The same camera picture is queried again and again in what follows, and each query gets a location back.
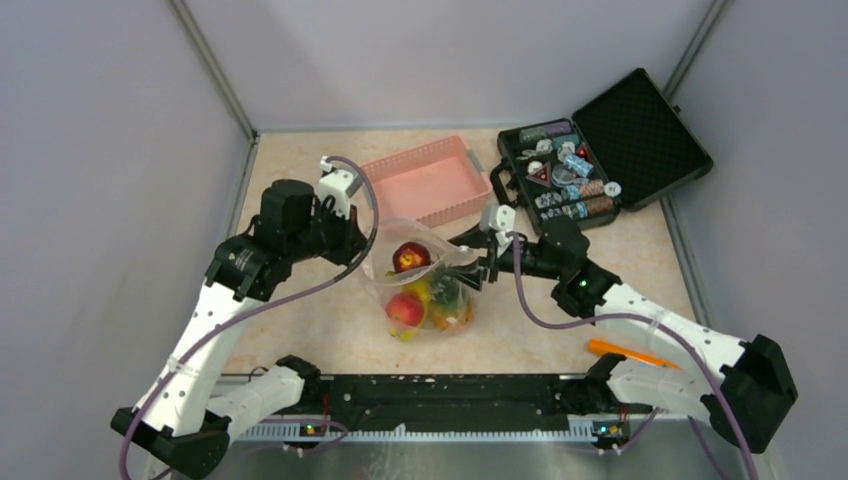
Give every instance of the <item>bag of fruit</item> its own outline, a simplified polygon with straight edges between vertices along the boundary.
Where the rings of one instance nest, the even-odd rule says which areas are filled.
[[[362,276],[389,321],[389,333],[408,341],[425,332],[459,333],[474,318],[477,291],[453,267],[476,258],[424,225],[405,218],[380,223]]]

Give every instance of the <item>table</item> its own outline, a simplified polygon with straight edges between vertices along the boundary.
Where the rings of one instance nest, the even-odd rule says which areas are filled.
[[[499,161],[495,139],[500,129],[366,130],[263,134],[240,218],[240,229],[259,211],[262,191],[272,181],[295,178],[315,184],[322,155],[343,155],[366,163],[400,150],[453,134],[461,134],[483,168]],[[363,216],[367,210],[358,194]],[[448,238],[479,221],[471,215],[436,228]],[[535,240],[526,215],[519,212],[516,228]],[[646,297],[694,318],[680,266],[662,210],[653,204],[639,212],[623,212],[612,224],[585,232],[590,257],[618,274]],[[316,285],[340,271],[321,259],[295,265],[291,278],[277,287],[274,298]],[[226,373],[245,373],[269,366],[289,354],[297,355],[325,373],[573,373],[584,372],[596,360],[586,350],[589,339],[604,339],[645,351],[632,339],[591,326],[566,331],[540,328],[518,304],[513,276],[502,274],[480,296],[474,324],[458,335],[437,335],[401,343],[388,333],[377,303],[351,275],[315,295],[271,310],[245,330],[225,367]],[[571,318],[550,298],[553,282],[525,279],[528,302],[548,322]]]

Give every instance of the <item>pink basket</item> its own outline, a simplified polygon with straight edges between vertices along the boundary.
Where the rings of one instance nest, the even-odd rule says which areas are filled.
[[[435,227],[483,210],[492,184],[461,135],[366,163],[381,219]]]

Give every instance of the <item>orange tube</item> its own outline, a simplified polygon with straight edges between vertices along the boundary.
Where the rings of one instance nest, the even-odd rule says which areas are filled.
[[[653,365],[655,367],[676,368],[678,370],[680,369],[680,367],[671,362],[666,362],[665,360],[662,360],[660,358],[655,358],[642,353],[634,352],[633,350],[628,350],[626,348],[619,347],[618,345],[613,345],[611,343],[603,342],[601,340],[589,340],[589,351],[598,356],[601,356],[605,353],[617,353],[619,355],[624,355],[627,358],[639,360],[642,363],[647,363],[648,365]]]

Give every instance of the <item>case lid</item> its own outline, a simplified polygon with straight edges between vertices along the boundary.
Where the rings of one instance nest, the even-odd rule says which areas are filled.
[[[592,158],[622,186],[619,199],[627,210],[646,206],[713,165],[642,68],[574,112],[572,120]]]

